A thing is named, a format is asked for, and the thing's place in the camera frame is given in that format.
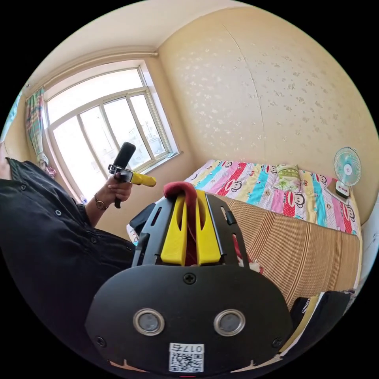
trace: crown molding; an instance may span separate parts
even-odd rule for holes
[[[41,79],[34,81],[32,74],[24,87],[23,94],[26,97],[29,97],[41,87],[48,89],[74,74],[102,64],[155,56],[158,56],[157,49],[155,47],[147,46],[113,47],[110,49],[98,50],[60,65],[53,71],[44,75]]]

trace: bamboo mat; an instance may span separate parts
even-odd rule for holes
[[[258,260],[289,308],[298,297],[354,287],[360,258],[357,236],[218,197],[237,220],[250,258]]]

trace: camera lens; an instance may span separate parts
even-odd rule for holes
[[[133,325],[145,336],[156,336],[165,327],[162,315],[154,309],[141,309],[133,317]]]
[[[214,319],[215,331],[224,337],[238,334],[245,326],[245,316],[235,309],[220,312]]]

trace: windowsill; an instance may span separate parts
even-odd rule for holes
[[[147,175],[148,173],[150,173],[151,171],[155,170],[156,168],[158,168],[159,166],[165,164],[166,162],[168,162],[169,160],[177,157],[178,155],[182,154],[183,152],[180,151],[180,152],[177,152],[177,153],[170,153],[168,154],[166,157],[164,157],[163,159],[159,160],[157,163],[153,164],[152,166],[148,167],[147,169],[141,171],[140,173],[143,174],[143,175]]]

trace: black shirt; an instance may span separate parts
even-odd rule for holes
[[[85,319],[101,285],[131,266],[134,245],[92,228],[84,205],[40,168],[7,159],[12,180],[0,179],[0,247],[10,274],[56,337],[97,360]]]

